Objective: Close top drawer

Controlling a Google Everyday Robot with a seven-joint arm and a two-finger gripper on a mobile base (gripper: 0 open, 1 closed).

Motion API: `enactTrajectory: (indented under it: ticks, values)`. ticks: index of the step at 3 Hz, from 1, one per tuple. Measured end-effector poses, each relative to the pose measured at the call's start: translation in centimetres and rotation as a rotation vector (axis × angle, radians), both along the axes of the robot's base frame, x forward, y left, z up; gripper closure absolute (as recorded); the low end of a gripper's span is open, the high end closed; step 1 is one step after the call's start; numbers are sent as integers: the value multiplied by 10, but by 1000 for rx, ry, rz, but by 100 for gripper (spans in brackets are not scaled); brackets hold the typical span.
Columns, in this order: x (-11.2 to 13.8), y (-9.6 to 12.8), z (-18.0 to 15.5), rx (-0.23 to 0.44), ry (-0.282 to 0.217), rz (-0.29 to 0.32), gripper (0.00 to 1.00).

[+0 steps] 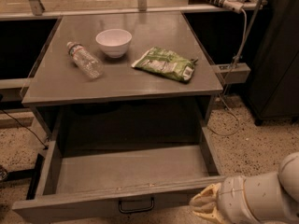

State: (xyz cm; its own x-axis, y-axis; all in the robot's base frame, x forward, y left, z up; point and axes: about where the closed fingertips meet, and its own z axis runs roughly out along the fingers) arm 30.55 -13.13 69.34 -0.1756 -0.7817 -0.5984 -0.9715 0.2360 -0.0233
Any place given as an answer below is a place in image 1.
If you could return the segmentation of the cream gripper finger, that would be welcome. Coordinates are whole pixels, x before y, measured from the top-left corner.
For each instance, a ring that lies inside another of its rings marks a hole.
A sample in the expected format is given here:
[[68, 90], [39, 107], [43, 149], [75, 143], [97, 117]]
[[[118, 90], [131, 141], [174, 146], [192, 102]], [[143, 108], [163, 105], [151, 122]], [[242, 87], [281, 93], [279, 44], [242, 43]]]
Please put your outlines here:
[[221, 188], [221, 183], [211, 184], [200, 193], [193, 196], [189, 202], [192, 207], [202, 207], [217, 201], [217, 193]]
[[212, 207], [212, 208], [195, 207], [194, 213], [198, 217], [210, 221], [213, 224], [228, 224], [227, 220], [218, 211], [216, 207]]

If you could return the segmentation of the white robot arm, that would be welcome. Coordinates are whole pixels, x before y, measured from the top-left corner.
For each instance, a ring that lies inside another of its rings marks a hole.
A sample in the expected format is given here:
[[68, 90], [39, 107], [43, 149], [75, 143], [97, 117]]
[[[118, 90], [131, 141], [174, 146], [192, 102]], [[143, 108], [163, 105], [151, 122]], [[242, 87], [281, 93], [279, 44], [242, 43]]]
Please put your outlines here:
[[214, 224], [299, 224], [299, 152], [276, 172], [229, 176], [190, 200], [192, 212]]

